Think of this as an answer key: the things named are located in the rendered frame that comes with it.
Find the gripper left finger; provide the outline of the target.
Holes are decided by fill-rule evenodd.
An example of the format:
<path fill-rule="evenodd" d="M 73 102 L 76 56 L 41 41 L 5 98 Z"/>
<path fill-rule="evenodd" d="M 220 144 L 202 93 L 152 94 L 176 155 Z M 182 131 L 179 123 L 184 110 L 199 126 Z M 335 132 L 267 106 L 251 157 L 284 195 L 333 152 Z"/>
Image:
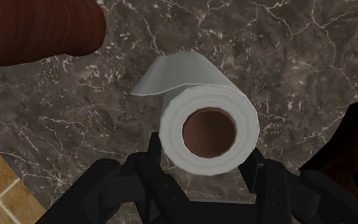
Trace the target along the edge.
<path fill-rule="evenodd" d="M 124 203 L 135 202 L 143 224 L 182 224 L 189 200 L 160 166 L 162 145 L 151 134 L 146 152 L 124 164 L 95 161 L 36 224 L 107 224 Z"/>

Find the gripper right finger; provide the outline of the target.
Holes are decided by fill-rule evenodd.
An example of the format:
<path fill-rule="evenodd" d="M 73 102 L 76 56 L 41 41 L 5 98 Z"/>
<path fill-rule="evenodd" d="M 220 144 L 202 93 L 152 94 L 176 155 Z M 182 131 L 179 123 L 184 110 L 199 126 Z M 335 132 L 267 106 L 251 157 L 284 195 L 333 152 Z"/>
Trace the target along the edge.
<path fill-rule="evenodd" d="M 257 224 L 358 224 L 358 198 L 315 170 L 300 175 L 255 148 L 239 170 L 255 193 Z"/>

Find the dark brown rounded object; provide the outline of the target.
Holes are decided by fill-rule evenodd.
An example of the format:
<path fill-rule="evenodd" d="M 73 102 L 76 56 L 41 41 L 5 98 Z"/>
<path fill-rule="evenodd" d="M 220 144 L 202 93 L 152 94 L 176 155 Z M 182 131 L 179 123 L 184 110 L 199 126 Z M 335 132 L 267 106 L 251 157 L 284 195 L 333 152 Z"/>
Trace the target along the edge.
<path fill-rule="evenodd" d="M 358 102 L 351 104 L 332 138 L 300 168 L 323 172 L 358 197 Z"/>

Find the white toilet paper roll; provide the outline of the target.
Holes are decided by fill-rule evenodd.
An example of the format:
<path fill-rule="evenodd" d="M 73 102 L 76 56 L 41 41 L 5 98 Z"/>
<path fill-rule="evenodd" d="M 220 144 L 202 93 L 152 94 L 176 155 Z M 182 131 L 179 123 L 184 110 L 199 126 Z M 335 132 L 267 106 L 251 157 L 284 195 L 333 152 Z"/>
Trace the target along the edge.
<path fill-rule="evenodd" d="M 159 138 L 166 156 L 186 172 L 214 176 L 240 165 L 255 148 L 258 113 L 247 96 L 211 61 L 198 52 L 159 56 L 131 91 L 132 95 L 163 94 Z M 236 133 L 228 150 L 203 158 L 185 145 L 183 127 L 196 111 L 221 109 Z"/>

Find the reddish brown rounded wooden object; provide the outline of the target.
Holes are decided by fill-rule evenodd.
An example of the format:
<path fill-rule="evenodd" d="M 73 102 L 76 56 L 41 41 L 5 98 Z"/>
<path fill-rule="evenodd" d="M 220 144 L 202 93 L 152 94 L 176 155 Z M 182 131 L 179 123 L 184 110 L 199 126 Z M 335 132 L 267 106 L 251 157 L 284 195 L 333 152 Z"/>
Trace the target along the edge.
<path fill-rule="evenodd" d="M 96 0 L 0 0 L 0 67 L 89 55 L 106 29 Z"/>

